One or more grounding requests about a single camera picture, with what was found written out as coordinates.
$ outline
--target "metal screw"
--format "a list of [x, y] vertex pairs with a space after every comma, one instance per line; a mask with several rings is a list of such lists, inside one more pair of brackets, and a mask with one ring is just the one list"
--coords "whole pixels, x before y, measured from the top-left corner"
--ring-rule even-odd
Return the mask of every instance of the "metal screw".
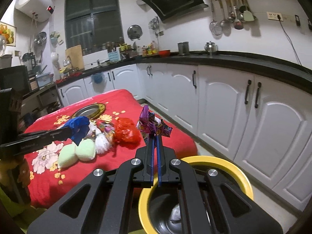
[[93, 171], [93, 175], [97, 176], [97, 177], [102, 176], [103, 173], [104, 173], [104, 171], [102, 169], [96, 169]]
[[133, 164], [133, 165], [138, 165], [138, 164], [140, 164], [141, 163], [141, 160], [140, 159], [132, 159], [131, 160], [131, 164]]
[[217, 170], [215, 170], [215, 169], [210, 169], [209, 171], [208, 171], [208, 174], [209, 174], [209, 176], [216, 176], [216, 175], [218, 175], [218, 171]]
[[179, 165], [179, 164], [181, 164], [181, 161], [179, 159], [172, 159], [171, 164], [172, 165]]

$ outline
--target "window frame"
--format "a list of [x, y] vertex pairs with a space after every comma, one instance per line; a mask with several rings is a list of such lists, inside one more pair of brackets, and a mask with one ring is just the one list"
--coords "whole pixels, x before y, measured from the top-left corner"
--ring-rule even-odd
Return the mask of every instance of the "window frame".
[[81, 16], [78, 16], [78, 17], [73, 17], [73, 18], [70, 18], [70, 19], [66, 19], [66, 5], [67, 5], [67, 0], [65, 0], [65, 4], [64, 4], [64, 30], [65, 30], [65, 42], [66, 42], [66, 48], [71, 48], [72, 46], [68, 46], [68, 39], [67, 39], [67, 34], [66, 34], [66, 27], [67, 27], [67, 22], [70, 22], [70, 21], [73, 21], [73, 20], [76, 20], [76, 19], [79, 19], [79, 18], [83, 18], [83, 17], [87, 17], [87, 16], [90, 16], [91, 17], [91, 25], [92, 25], [92, 45], [94, 46], [95, 43], [94, 43], [94, 36], [95, 36], [95, 28], [94, 28], [94, 14], [98, 14], [98, 13], [102, 13], [102, 12], [107, 12], [107, 11], [117, 11], [118, 12], [118, 15], [119, 15], [119, 20], [120, 20], [120, 25], [121, 25], [121, 33], [122, 33], [122, 36], [120, 37], [123, 37], [124, 38], [124, 31], [123, 31], [123, 26], [122, 26], [122, 21], [121, 21], [121, 14], [120, 14], [120, 5], [119, 5], [119, 0], [116, 0], [116, 9], [103, 9], [103, 10], [97, 10], [96, 12], [94, 12], [93, 10], [93, 0], [89, 0], [89, 3], [90, 3], [90, 13], [88, 14], [84, 14], [84, 15], [81, 15]]

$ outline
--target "sink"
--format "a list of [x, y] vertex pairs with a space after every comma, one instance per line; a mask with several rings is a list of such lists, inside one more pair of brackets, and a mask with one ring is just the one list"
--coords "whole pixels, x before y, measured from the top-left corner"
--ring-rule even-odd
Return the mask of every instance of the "sink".
[[97, 70], [100, 70], [102, 67], [101, 66], [97, 66], [95, 68], [90, 68], [90, 69], [87, 69], [85, 71], [82, 72], [82, 74], [86, 74], [86, 73], [90, 73], [90, 72], [93, 72], [93, 71], [97, 71]]

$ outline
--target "cutting board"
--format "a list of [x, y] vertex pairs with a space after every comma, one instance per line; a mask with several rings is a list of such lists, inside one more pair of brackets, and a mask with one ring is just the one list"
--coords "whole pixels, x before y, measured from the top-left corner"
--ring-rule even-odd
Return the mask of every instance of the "cutting board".
[[82, 58], [82, 49], [81, 45], [74, 46], [65, 50], [66, 57], [69, 56], [71, 58], [71, 64], [73, 68], [84, 69], [85, 64]]

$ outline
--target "microwave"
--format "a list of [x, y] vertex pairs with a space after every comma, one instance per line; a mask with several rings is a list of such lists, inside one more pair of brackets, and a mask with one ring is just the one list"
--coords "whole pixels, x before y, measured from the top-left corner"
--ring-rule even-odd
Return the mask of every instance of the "microwave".
[[31, 92], [27, 68], [24, 65], [0, 69], [0, 89], [13, 88], [21, 95]]

